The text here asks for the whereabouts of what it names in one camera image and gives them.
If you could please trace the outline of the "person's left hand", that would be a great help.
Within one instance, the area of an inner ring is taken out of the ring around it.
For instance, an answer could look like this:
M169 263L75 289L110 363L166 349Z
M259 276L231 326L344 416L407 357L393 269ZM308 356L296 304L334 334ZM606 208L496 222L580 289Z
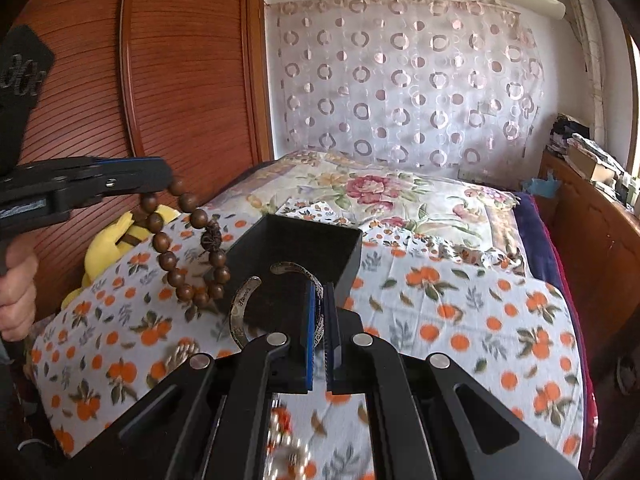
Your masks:
M23 340L36 316L35 276L38 258L24 240L14 240L6 252L8 270L1 278L1 337L5 341Z

